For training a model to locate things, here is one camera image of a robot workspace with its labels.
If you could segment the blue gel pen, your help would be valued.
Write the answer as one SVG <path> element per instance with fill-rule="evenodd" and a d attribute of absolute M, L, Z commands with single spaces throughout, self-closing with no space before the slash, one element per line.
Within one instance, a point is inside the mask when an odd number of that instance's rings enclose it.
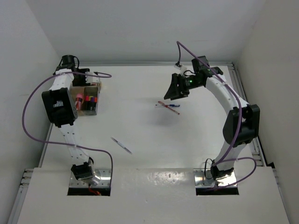
<path fill-rule="evenodd" d="M 170 105 L 166 105 L 166 104 L 155 104 L 155 106 L 164 106 L 164 107 L 180 107 L 180 105 L 176 105 L 176 104 L 170 104 Z"/>

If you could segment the red gel pen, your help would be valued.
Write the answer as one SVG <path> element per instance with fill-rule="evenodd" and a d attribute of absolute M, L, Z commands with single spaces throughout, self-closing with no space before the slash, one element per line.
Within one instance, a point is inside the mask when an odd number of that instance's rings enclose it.
<path fill-rule="evenodd" d="M 162 101 L 158 101 L 157 104 L 166 104 L 166 103 L 164 103 L 164 102 L 162 102 Z M 174 109 L 175 107 L 164 107 L 164 108 L 167 108 L 168 110 L 171 110 L 171 111 L 174 112 L 175 114 L 180 115 L 180 113 Z"/>

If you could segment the clear thin ballpoint pen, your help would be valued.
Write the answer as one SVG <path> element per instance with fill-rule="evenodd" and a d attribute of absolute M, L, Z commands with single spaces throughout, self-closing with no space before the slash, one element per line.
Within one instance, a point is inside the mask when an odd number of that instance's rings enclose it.
<path fill-rule="evenodd" d="M 115 138 L 111 137 L 112 141 L 114 141 L 118 146 L 120 146 L 122 149 L 124 149 L 127 153 L 132 154 L 132 152 L 126 148 L 122 143 L 120 143 L 118 140 Z"/>

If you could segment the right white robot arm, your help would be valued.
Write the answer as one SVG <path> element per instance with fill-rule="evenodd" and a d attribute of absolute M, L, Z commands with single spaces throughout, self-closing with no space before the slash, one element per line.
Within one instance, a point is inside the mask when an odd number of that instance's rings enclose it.
<path fill-rule="evenodd" d="M 205 87 L 223 107 L 227 118 L 222 130 L 224 143 L 218 156 L 212 160 L 209 177 L 217 180 L 234 171 L 235 161 L 245 146 L 258 136 L 260 108 L 242 99 L 228 84 L 219 67 L 210 67 L 205 56 L 192 59 L 193 72 L 180 62 L 176 67 L 180 73 L 173 73 L 171 84 L 164 99 L 186 98 L 190 90 Z"/>

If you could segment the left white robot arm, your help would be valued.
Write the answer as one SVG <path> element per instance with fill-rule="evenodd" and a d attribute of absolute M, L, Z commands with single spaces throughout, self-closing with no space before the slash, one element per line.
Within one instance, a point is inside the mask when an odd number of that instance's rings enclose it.
<path fill-rule="evenodd" d="M 80 140 L 75 124 L 78 112 L 70 93 L 74 76 L 78 73 L 76 61 L 78 58 L 75 56 L 62 56 L 54 73 L 54 82 L 48 91 L 42 93 L 42 100 L 49 121 L 63 135 L 72 159 L 71 171 L 74 177 L 91 185 L 94 179 L 93 159 L 84 149 L 78 147 Z"/>

